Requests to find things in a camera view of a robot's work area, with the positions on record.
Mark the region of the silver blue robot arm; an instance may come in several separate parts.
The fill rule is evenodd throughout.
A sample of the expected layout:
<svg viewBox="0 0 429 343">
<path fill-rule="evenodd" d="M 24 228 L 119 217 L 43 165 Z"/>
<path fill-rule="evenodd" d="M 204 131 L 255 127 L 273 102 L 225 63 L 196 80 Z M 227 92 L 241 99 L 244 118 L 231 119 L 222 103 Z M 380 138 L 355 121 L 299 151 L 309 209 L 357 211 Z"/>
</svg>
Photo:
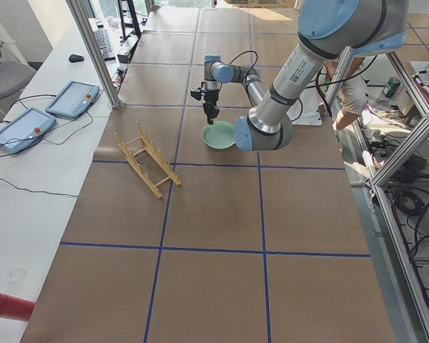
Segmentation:
<svg viewBox="0 0 429 343">
<path fill-rule="evenodd" d="M 243 151 L 277 150 L 293 135 L 287 115 L 324 62 L 339 57 L 345 47 L 354 55 L 371 56 L 400 48 L 405 42 L 408 1 L 306 1 L 298 20 L 298 43 L 270 88 L 251 66 L 204 58 L 204 80 L 191 89 L 203 102 L 208 124 L 219 114 L 220 84 L 240 83 L 253 104 L 234 123 L 234 142 Z"/>
</svg>

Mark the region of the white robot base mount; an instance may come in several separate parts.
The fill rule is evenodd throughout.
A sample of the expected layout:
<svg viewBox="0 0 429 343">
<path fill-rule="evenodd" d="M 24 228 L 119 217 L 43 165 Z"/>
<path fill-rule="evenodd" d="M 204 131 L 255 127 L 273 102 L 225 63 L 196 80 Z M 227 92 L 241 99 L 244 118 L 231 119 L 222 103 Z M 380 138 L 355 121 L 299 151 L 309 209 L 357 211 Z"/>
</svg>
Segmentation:
<svg viewBox="0 0 429 343">
<path fill-rule="evenodd" d="M 294 125 L 321 126 L 319 104 L 319 94 L 315 88 L 306 89 L 287 111 L 287 115 Z"/>
</svg>

